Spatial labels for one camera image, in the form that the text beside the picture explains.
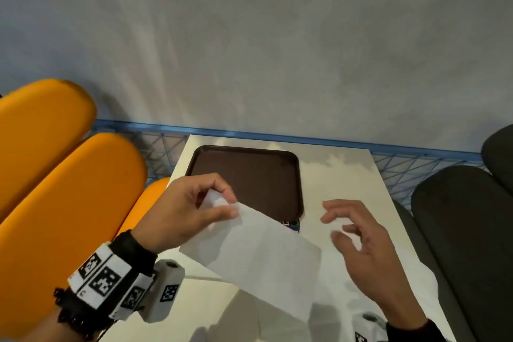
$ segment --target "round hole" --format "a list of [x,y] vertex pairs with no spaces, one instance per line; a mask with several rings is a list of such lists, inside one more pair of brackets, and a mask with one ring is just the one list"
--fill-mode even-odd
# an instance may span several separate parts
[[374,315],[371,314],[363,314],[363,319],[368,320],[369,322],[377,322],[378,318],[376,318]]

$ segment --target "orange cushion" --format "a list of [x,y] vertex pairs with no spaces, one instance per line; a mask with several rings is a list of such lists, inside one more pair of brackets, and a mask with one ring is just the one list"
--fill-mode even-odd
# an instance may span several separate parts
[[157,199],[162,195],[169,182],[169,177],[160,179],[152,183],[146,188],[141,196],[137,199],[137,202],[133,206],[132,210],[128,214],[123,222],[121,228],[116,235],[121,234],[126,230],[131,230],[141,220],[141,218],[148,212],[152,205],[155,204]]
[[0,99],[0,222],[86,135],[96,106],[78,85],[41,80]]
[[128,140],[97,134],[0,224],[0,339],[20,337],[48,315],[53,289],[67,287],[69,275],[112,240],[146,176],[144,161]]

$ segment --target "wire mesh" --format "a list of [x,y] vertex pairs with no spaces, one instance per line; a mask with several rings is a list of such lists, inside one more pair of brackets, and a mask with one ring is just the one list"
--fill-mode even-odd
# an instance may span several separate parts
[[[118,131],[112,128],[95,128],[91,134],[98,132],[121,134],[139,149],[148,168],[147,185],[171,176],[189,137],[185,134]],[[373,148],[374,145],[369,145],[390,196],[408,210],[411,210],[411,194],[415,187],[439,170],[454,165],[471,165],[486,170],[482,161],[429,157],[424,154],[385,154],[372,151]]]

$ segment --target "brown tray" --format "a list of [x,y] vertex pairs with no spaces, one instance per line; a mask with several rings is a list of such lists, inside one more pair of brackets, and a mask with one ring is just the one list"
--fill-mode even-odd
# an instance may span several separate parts
[[245,147],[200,146],[186,176],[219,173],[239,202],[277,220],[303,215],[299,160],[290,151]]

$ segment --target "gray wall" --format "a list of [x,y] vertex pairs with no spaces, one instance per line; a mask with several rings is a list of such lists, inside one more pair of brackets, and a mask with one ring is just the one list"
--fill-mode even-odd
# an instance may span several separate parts
[[0,0],[0,92],[100,118],[478,151],[513,122],[513,0]]

